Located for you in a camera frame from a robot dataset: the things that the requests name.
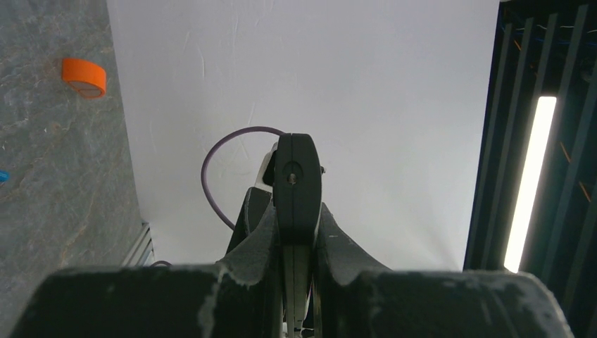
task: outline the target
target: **wire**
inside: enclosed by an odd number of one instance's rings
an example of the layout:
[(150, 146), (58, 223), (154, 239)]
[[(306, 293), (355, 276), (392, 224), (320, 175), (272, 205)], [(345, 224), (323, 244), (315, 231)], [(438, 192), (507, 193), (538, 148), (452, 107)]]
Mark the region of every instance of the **wire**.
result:
[(172, 266), (172, 264), (170, 264), (170, 262), (167, 262), (167, 261), (155, 261), (150, 266), (158, 266), (158, 265)]
[(210, 151), (207, 153), (205, 160), (203, 160), (203, 165), (201, 166), (201, 186), (203, 187), (203, 192), (206, 195), (207, 202), (209, 203), (211, 208), (215, 211), (215, 213), (218, 215), (218, 217), (232, 230), (234, 230), (234, 223), (231, 220), (229, 220), (228, 217), (226, 217), (226, 215), (224, 215), (222, 210), (220, 210), (220, 208), (214, 201), (213, 196), (211, 196), (211, 192), (209, 191), (209, 188), (207, 186), (207, 167), (209, 165), (209, 161), (211, 160), (211, 158), (213, 157), (215, 152), (218, 151), (218, 149), (221, 146), (223, 146), (229, 140), (234, 139), (235, 137), (241, 136), (243, 134), (248, 134), (250, 132), (269, 132), (270, 134), (275, 134), (278, 136), (286, 134), (285, 132), (283, 132), (281, 130), (271, 128), (271, 127), (255, 126), (255, 127), (247, 127), (247, 128), (239, 129), (236, 132), (226, 135), (223, 139), (218, 141), (218, 143), (216, 143), (210, 149)]

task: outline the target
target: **purple cable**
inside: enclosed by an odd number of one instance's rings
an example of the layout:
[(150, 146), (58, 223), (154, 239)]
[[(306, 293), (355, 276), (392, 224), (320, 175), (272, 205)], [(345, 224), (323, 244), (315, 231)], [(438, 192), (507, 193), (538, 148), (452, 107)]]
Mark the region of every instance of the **purple cable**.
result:
[(207, 167), (209, 165), (209, 161), (211, 160), (211, 158), (213, 157), (215, 152), (218, 151), (218, 149), (221, 146), (223, 146), (224, 143), (228, 142), (231, 139), (234, 139), (235, 137), (241, 136), (243, 134), (248, 134), (250, 132), (269, 132), (270, 134), (275, 134), (278, 136), (286, 134), (285, 132), (283, 132), (281, 130), (271, 128), (271, 127), (255, 126), (255, 127), (242, 128), (240, 130), (237, 130), (236, 132), (233, 132), (232, 134), (226, 135), (223, 139), (218, 141), (218, 143), (216, 143), (210, 149), (210, 151), (207, 153), (205, 160), (203, 160), (203, 165), (201, 166), (201, 186), (203, 187), (203, 192), (205, 193), (205, 195), (207, 197), (207, 202), (209, 202), (209, 205), (215, 211), (215, 213), (218, 214), (218, 217), (224, 223), (226, 223), (226, 225), (232, 230), (234, 230), (234, 223), (231, 220), (229, 220), (228, 217), (226, 217), (226, 215), (224, 215), (224, 213), (220, 210), (218, 205), (213, 200), (213, 196), (211, 196), (211, 193), (209, 192), (209, 188), (207, 187)]

